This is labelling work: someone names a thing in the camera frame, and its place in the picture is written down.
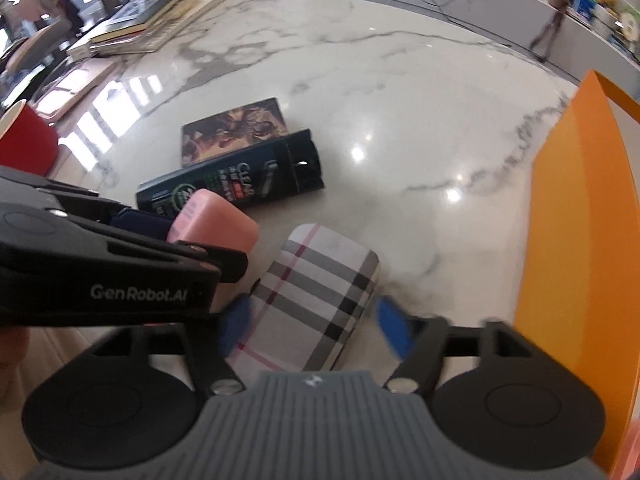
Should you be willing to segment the person's left hand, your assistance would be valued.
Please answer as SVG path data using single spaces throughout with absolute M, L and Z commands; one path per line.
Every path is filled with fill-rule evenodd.
M 25 359 L 29 341 L 28 328 L 6 327 L 0 330 L 1 388 L 6 386 L 17 367 Z

